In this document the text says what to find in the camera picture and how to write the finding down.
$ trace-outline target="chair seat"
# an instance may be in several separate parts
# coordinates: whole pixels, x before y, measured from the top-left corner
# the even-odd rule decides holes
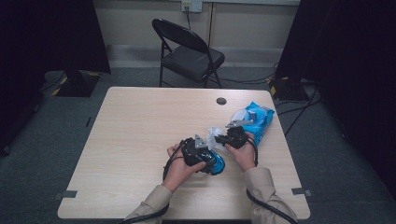
[[[224,54],[215,49],[209,49],[209,51],[215,69],[219,68],[224,63]],[[179,46],[163,57],[162,64],[175,73],[199,82],[205,81],[205,77],[210,75],[207,71],[209,60],[206,54],[183,46]]]

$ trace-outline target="blue plastic package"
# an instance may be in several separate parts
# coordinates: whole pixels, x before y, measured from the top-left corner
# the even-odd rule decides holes
[[[251,120],[252,123],[243,125],[242,127],[245,132],[254,134],[254,143],[258,146],[273,120],[275,111],[265,106],[259,106],[254,102],[251,102],[245,110],[243,120]]]

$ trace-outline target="hand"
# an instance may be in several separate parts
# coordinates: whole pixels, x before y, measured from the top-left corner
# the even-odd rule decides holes
[[[178,144],[167,149],[169,157],[175,152]],[[183,153],[181,149],[177,152],[175,159],[168,170],[165,180],[163,181],[163,186],[168,188],[172,193],[174,193],[177,188],[183,184],[189,177],[199,170],[204,169],[206,162],[201,161],[193,166],[189,166],[184,162]]]
[[[254,135],[252,133],[246,133],[248,137],[250,138],[250,141],[254,139]],[[225,148],[233,154],[233,158],[235,161],[239,164],[239,167],[241,168],[242,172],[245,172],[246,170],[256,167],[256,164],[254,163],[254,148],[253,146],[249,143],[246,142],[241,148],[236,149],[228,144],[225,145]]]

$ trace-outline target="person's left hand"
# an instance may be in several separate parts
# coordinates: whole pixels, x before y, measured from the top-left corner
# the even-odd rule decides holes
[[[167,149],[169,157],[172,156],[177,147],[178,144]],[[174,193],[181,184],[189,179],[193,173],[204,169],[206,166],[206,162],[204,161],[193,166],[187,165],[186,162],[184,162],[181,149],[177,152],[175,158],[177,159],[171,163],[166,178],[162,183],[162,185],[172,191],[172,193]]]

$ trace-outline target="forearm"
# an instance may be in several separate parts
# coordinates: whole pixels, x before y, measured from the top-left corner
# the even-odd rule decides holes
[[[172,198],[172,192],[164,186],[158,185],[150,193],[150,195],[143,201],[127,218],[141,217],[144,215],[153,214],[155,212],[163,209],[167,204],[169,204]],[[143,222],[145,224],[160,224],[162,223],[161,217],[156,217],[153,219],[148,219]]]
[[[244,172],[247,190],[259,201],[268,203],[297,221],[291,208],[276,195],[276,189],[270,171],[264,167],[254,167]],[[252,223],[289,223],[284,218],[257,205],[252,205]]]

